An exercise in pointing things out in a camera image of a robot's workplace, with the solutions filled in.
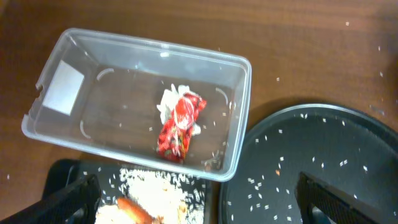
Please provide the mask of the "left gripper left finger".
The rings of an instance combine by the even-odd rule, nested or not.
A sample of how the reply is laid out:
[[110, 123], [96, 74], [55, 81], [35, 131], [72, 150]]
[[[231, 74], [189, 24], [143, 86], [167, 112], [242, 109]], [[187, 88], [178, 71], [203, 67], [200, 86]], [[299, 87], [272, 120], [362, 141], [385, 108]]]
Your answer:
[[100, 201], [98, 178], [90, 174], [1, 220], [1, 224], [94, 224]]

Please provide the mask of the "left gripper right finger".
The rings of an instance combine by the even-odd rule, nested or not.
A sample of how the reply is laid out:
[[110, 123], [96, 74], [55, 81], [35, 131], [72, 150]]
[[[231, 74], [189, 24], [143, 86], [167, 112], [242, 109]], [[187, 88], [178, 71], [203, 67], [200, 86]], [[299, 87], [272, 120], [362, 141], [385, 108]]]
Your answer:
[[295, 198], [303, 224], [397, 223], [375, 208], [305, 172], [299, 173]]

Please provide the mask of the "orange carrot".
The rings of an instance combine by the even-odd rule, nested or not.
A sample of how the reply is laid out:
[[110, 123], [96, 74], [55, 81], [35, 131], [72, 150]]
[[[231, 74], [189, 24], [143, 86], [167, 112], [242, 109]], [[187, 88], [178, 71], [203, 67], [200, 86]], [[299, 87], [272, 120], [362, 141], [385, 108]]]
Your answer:
[[117, 203], [118, 208], [124, 211], [137, 224], [152, 224], [155, 221], [155, 218], [131, 199], [119, 197]]

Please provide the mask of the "red snack wrapper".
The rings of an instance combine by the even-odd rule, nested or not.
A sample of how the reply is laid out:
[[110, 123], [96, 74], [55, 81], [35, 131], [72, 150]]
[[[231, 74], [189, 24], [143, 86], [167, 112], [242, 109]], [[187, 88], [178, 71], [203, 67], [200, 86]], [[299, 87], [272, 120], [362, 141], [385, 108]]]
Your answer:
[[200, 133], [196, 121], [207, 101], [200, 95], [184, 94], [172, 110], [172, 118], [163, 124], [157, 140], [157, 153], [161, 157], [182, 162], [189, 151], [192, 136]]

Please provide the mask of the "white tissue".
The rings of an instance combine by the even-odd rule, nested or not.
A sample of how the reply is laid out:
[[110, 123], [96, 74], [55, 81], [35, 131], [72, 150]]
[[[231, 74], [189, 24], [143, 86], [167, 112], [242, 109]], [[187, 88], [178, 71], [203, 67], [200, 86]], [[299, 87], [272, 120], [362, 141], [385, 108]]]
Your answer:
[[172, 110], [177, 105], [178, 100], [186, 93], [198, 96], [198, 94], [190, 90], [188, 85], [179, 85], [178, 88], [176, 88], [172, 83], [170, 90], [164, 90], [161, 102], [159, 105], [157, 105], [157, 109], [160, 111], [160, 120], [162, 124], [165, 124], [167, 120], [172, 118]]

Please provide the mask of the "black rectangular tray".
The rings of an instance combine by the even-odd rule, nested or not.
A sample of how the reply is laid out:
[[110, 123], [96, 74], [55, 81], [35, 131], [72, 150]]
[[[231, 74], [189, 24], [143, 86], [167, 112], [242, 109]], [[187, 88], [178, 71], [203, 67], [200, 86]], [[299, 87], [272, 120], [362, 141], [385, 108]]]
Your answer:
[[192, 175], [156, 170], [134, 164], [61, 159], [51, 166], [47, 174], [42, 198], [46, 198], [90, 174], [94, 174], [98, 178], [102, 190], [101, 205], [112, 203], [118, 197], [130, 195], [128, 190], [132, 185], [134, 174], [155, 174], [186, 193], [184, 202], [189, 209], [188, 223], [211, 223], [213, 214], [211, 181]]

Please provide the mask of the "round black serving tray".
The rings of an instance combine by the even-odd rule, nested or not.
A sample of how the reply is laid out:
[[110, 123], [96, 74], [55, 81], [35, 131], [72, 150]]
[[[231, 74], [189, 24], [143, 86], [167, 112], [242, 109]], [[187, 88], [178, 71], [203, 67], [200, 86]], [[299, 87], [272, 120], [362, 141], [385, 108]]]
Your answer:
[[218, 221], [396, 223], [397, 133], [340, 106], [278, 111], [246, 134]]

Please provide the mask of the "pile of food scraps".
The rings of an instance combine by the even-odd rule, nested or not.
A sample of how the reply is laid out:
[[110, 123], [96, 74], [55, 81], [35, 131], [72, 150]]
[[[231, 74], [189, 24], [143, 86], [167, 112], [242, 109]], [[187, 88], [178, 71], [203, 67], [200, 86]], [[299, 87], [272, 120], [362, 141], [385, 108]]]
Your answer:
[[[121, 197], [139, 204], [155, 218], [153, 223], [188, 223], [189, 209], [184, 202], [187, 195], [168, 180], [155, 174], [134, 174], [128, 192], [130, 195]], [[118, 198], [109, 204], [99, 204], [96, 223], [135, 223], [118, 208]]]

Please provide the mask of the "clear plastic bin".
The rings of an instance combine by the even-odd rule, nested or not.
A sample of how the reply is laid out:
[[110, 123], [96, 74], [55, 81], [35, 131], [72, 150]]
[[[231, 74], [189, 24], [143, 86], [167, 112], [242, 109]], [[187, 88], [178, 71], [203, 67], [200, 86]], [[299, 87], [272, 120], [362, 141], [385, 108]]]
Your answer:
[[[29, 138], [224, 182], [236, 172], [252, 67], [237, 55], [126, 35], [68, 29], [58, 39], [21, 124]], [[160, 104], [171, 84], [207, 101], [182, 162], [157, 153]]]

